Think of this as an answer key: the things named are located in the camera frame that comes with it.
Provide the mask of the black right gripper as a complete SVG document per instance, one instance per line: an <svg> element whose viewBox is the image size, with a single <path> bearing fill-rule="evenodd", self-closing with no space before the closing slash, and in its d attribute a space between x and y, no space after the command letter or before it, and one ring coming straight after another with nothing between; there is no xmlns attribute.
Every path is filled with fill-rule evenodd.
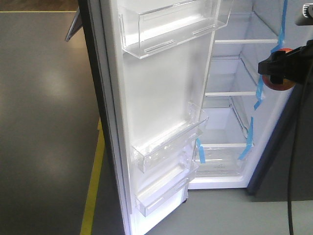
<svg viewBox="0 0 313 235"><path fill-rule="evenodd" d="M313 82L313 41L296 49L282 48L258 64L266 86L303 85Z"/></svg>

